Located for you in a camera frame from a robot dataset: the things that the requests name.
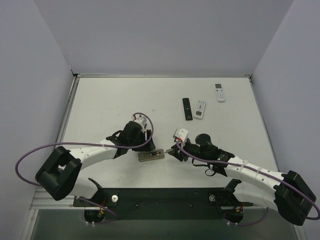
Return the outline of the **beige battery cover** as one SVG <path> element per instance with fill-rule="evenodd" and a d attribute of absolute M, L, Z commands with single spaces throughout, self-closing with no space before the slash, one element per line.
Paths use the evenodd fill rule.
<path fill-rule="evenodd" d="M 168 154 L 168 153 L 170 153 L 170 152 L 172 152 L 172 151 L 174 151 L 173 149 L 167 149 L 164 153 L 165 154 Z"/>

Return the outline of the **beige white remote control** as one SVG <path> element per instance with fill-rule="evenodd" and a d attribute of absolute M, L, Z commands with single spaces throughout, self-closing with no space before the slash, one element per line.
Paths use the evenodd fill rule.
<path fill-rule="evenodd" d="M 163 159 L 165 157 L 165 152 L 163 149 L 155 149 L 148 152 L 139 152 L 138 153 L 138 161 L 140 163 L 142 162 L 148 162 L 153 160 L 159 160 Z"/>

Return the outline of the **black AAA battery crossing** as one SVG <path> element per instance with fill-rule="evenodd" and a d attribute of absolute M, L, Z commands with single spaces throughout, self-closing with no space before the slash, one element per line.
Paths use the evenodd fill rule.
<path fill-rule="evenodd" d="M 155 157 L 155 156 L 159 156 L 160 153 L 159 152 L 152 152 L 149 156 L 150 157 Z"/>

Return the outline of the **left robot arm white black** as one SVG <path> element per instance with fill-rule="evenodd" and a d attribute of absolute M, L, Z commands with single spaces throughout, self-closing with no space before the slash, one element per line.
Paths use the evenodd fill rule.
<path fill-rule="evenodd" d="M 59 146 L 49 155 L 35 175 L 35 180 L 56 200 L 68 195 L 82 197 L 96 206 L 103 199 L 102 187 L 90 177 L 81 177 L 80 171 L 125 155 L 129 150 L 149 152 L 156 147 L 152 130 L 147 129 L 146 117 L 129 121 L 123 130 L 101 140 L 96 146 L 65 149 Z"/>

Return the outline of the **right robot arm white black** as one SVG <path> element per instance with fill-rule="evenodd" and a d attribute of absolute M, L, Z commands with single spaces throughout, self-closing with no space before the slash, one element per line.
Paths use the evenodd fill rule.
<path fill-rule="evenodd" d="M 191 143 L 188 131 L 177 129 L 174 145 L 168 154 L 181 162 L 188 159 L 202 162 L 215 174 L 231 178 L 231 196 L 240 203 L 250 203 L 277 211 L 285 220 L 302 226 L 310 217 L 311 209 L 320 210 L 316 196 L 303 178 L 295 171 L 272 171 L 227 152 L 212 144 L 208 134 L 199 134 Z"/>

